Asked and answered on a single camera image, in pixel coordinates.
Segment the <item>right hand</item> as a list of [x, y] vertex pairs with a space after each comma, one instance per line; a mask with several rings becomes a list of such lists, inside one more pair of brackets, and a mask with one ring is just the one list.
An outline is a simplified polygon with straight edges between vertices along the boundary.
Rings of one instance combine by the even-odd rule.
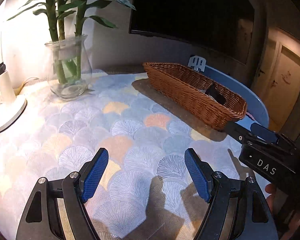
[[265, 187], [266, 201], [275, 222], [279, 239], [300, 239], [300, 203], [274, 184]]

